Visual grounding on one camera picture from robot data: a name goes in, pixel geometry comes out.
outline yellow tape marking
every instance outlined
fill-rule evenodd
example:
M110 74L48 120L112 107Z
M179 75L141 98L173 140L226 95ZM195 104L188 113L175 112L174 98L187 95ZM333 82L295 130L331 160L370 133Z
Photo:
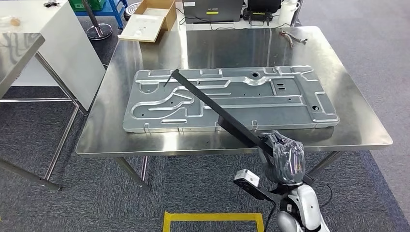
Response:
M258 232L264 231L264 220L258 213L171 214L165 211L162 232L171 231L171 221L256 221Z

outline floor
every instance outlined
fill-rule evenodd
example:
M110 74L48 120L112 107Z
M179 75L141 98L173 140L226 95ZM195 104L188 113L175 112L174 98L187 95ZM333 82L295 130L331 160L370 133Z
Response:
M322 208L331 231L410 231L405 218L409 219L410 200L401 184L407 183L409 176L406 152L410 145L402 129L408 125L405 106L409 93L400 91L409 82L402 62L410 56L408 48L403 48L410 36L410 17L405 14L409 6L410 2L398 0L316 0L305 1L303 6L303 25L323 30L395 142L391 148L371 154L349 152L324 170L314 188L320 204L330 196L325 184L332 188L333 199ZM84 28L90 25L86 17L79 20ZM98 20L116 25L110 18ZM384 33L391 31L390 27L384 29L389 25L398 25L401 33ZM108 64L116 43L114 34L92 44ZM49 88L14 88L8 97L58 94ZM397 95L403 101L395 101ZM72 110L69 103L0 104L2 158L43 175ZM0 170L0 232L161 231L165 210L262 212L266 219L271 206L232 183L235 171L242 168L260 174L255 156L151 157L147 181L152 191L144 193L112 159L83 159L73 152L84 121L79 114L75 132L52 175L53 181L64 186L62 191L46 191ZM393 154L396 159L384 159ZM324 156L307 153L308 166ZM141 168L141 159L128 161L137 171ZM269 188L266 179L262 183ZM256 231L256 227L254 222L173 222L171 231ZM278 231L275 220L268 231Z
M410 220L410 1L305 1L300 20L318 26L393 139L371 151Z

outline black device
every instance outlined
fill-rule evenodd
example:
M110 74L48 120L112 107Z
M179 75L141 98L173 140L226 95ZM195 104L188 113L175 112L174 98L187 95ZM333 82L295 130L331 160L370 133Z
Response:
M243 0L183 0L186 23L237 22Z
M269 22L272 21L273 16L271 12L248 11L248 9L245 8L243 11L243 19L248 21L249 24L251 24L252 21L266 21L269 26Z
M280 8L282 0L248 0L248 11L275 13Z

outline white bottle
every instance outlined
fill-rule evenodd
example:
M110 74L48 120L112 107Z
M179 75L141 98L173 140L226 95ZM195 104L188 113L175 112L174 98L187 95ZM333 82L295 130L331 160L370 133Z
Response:
M294 12L299 8L300 3L297 0L285 0L281 5L278 23L279 25L286 23L290 26Z

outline pliers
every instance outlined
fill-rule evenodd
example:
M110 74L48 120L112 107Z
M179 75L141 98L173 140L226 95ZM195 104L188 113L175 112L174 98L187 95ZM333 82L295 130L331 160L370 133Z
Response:
M299 42L301 44L306 44L306 42L308 41L308 39L302 40L302 39L296 38L294 35L290 34L289 32L286 32L286 31L282 30L282 28L280 29L279 35L281 35L281 36L283 36L283 37L285 37L289 40L289 44L290 44L291 49L294 47L293 40L295 40L296 42Z

